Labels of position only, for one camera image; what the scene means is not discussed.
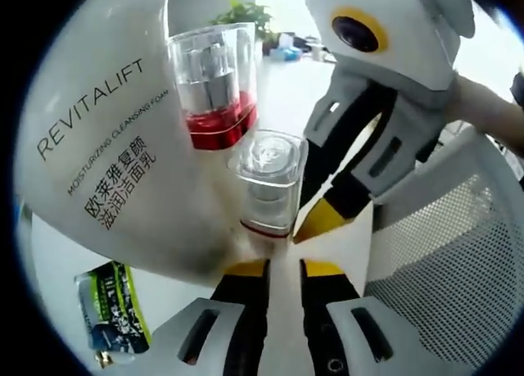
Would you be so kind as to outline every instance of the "green packaging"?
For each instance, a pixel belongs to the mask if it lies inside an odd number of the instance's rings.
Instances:
[[[90,348],[129,354],[149,348],[151,335],[127,265],[112,261],[75,277],[75,282]]]

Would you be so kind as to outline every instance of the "yellow circle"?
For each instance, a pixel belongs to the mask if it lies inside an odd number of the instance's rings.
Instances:
[[[360,9],[357,9],[356,7],[339,7],[337,8],[331,16],[331,22],[333,22],[337,17],[349,17],[354,20],[357,20],[358,22],[361,22],[362,24],[366,25],[375,35],[375,38],[377,38],[378,41],[378,49],[370,52],[370,54],[374,54],[377,52],[384,52],[387,50],[388,46],[388,38],[387,33],[382,28],[382,25],[380,22],[377,21],[377,19],[370,14],[366,13],[365,11],[362,11]]]

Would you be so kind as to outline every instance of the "potted plant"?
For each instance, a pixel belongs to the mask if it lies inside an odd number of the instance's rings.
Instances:
[[[232,0],[231,10],[217,16],[211,21],[211,24],[253,22],[255,24],[255,47],[257,53],[261,55],[262,51],[265,51],[263,45],[272,45],[277,41],[277,34],[269,28],[269,22],[273,17],[266,11],[267,8],[267,6],[257,5],[253,2],[240,3],[237,0]]]

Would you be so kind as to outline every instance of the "green leaves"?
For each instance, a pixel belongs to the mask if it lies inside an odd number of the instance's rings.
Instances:
[[[230,4],[231,10],[218,15],[210,22],[212,25],[254,22],[255,33],[258,39],[266,40],[273,38],[274,34],[269,28],[269,22],[273,17],[266,12],[267,6],[257,5],[253,2],[241,3],[238,0],[231,0]]]

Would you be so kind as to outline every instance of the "white plastic tube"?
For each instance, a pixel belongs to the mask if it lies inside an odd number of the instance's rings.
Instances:
[[[83,246],[192,281],[220,275],[230,238],[174,90],[167,0],[87,0],[24,106],[15,186]]]

